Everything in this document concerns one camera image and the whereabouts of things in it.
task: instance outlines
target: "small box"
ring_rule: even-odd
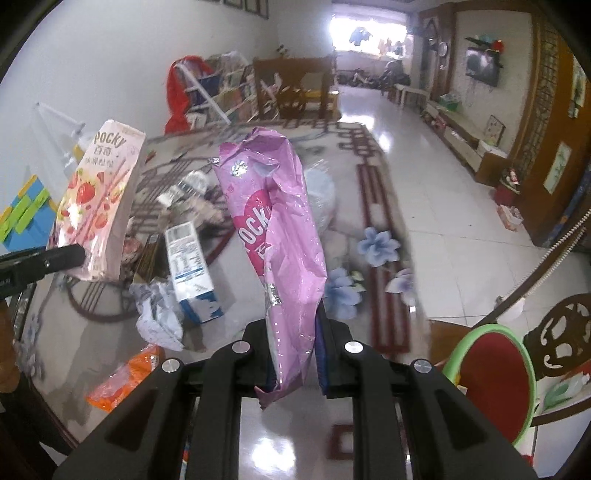
[[[165,239],[174,293],[187,317],[195,323],[220,318],[223,312],[193,223],[169,228]]]
[[[499,205],[496,208],[496,212],[499,214],[499,217],[501,218],[501,221],[507,230],[516,232],[517,227],[523,223],[523,217],[521,216],[519,210],[515,207]]]

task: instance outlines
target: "window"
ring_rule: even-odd
[[[365,28],[371,33],[369,40],[363,40],[359,47],[349,42],[351,34],[358,27]],[[339,51],[352,50],[379,55],[380,40],[390,39],[394,45],[397,41],[404,42],[406,35],[406,27],[397,23],[384,23],[375,20],[360,21],[348,17],[333,17],[330,21],[330,36],[334,47]]]

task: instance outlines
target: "framed picture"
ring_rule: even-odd
[[[242,10],[242,0],[223,0],[225,5]]]
[[[247,12],[269,18],[269,0],[245,0],[245,2]]]
[[[503,125],[497,117],[491,115],[486,123],[486,128],[484,129],[483,140],[485,143],[488,143],[493,147],[498,147],[504,131],[505,125]]]

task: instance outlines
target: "wooden chair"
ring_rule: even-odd
[[[275,94],[277,109],[282,119],[303,119],[307,116],[327,118],[329,87],[333,83],[332,66],[333,56],[319,59],[272,59],[252,62],[255,71],[256,99],[258,102],[259,118],[265,118],[265,101],[267,92],[261,81],[272,77],[274,74],[281,77],[281,86]],[[307,73],[322,74],[322,86],[320,89],[320,105],[317,111],[306,112],[308,97],[306,90],[302,88],[301,81]]]

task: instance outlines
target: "tv stand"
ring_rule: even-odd
[[[437,102],[429,100],[423,113],[435,119],[433,128],[441,141],[452,151],[460,162],[469,167],[478,183],[496,187],[503,169],[511,160],[479,148],[484,138],[482,131],[467,117],[452,112]]]

